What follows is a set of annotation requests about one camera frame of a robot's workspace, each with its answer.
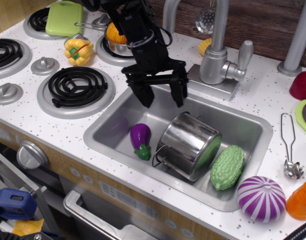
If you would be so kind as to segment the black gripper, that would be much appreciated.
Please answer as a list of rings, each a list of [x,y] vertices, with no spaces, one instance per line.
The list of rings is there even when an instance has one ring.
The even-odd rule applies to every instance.
[[[128,85],[142,105],[149,108],[153,103],[154,94],[149,85],[169,84],[172,98],[180,108],[188,95],[186,63],[171,59],[168,45],[162,39],[128,40],[126,46],[132,51],[136,63],[124,67],[122,73],[131,81]],[[138,81],[149,85],[135,83]]]

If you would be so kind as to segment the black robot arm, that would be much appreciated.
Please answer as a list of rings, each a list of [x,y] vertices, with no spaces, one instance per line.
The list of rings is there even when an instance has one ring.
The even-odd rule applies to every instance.
[[[122,69],[127,84],[139,101],[150,107],[154,94],[152,85],[168,84],[178,107],[187,97],[188,73],[184,61],[171,59],[164,29],[153,21],[151,6],[145,0],[84,0],[83,5],[91,12],[105,10],[118,32],[126,37],[126,45],[136,61]]]

